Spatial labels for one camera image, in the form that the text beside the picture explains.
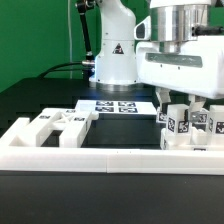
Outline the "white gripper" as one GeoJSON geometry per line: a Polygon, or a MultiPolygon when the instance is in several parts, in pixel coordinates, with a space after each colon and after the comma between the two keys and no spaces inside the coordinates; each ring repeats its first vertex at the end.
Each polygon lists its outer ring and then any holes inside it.
{"type": "Polygon", "coordinates": [[[189,94],[184,120],[191,123],[199,121],[206,98],[224,98],[224,36],[199,36],[183,43],[178,54],[160,53],[157,43],[139,42],[136,60],[140,81],[158,86],[164,114],[171,103],[170,90],[189,94]]]}

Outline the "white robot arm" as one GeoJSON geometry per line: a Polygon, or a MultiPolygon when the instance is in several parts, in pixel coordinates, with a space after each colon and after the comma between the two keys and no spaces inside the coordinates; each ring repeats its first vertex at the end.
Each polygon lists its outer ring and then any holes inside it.
{"type": "Polygon", "coordinates": [[[187,93],[190,121],[208,98],[224,98],[224,28],[209,25],[216,0],[146,1],[149,15],[137,22],[120,0],[96,0],[102,37],[90,82],[112,91],[155,86],[159,121],[166,118],[169,92],[187,93]]]}

